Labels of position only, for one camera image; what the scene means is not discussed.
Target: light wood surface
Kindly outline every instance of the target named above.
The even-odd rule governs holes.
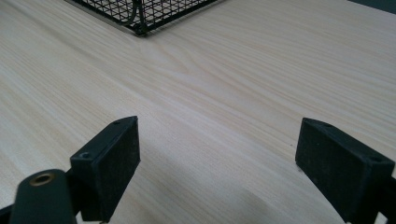
[[[301,119],[396,161],[395,24],[345,0],[226,0],[139,38],[61,0],[0,1],[0,206],[137,115],[112,223],[343,223],[295,165]]]

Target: wooden table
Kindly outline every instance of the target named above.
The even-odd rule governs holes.
[[[395,24],[345,0],[227,0],[141,38],[61,0],[1,1],[0,206],[137,115],[112,223],[343,223],[295,165],[301,120],[396,161]]]

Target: metal basket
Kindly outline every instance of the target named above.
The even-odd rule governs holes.
[[[217,0],[65,0],[117,28],[144,35]]]

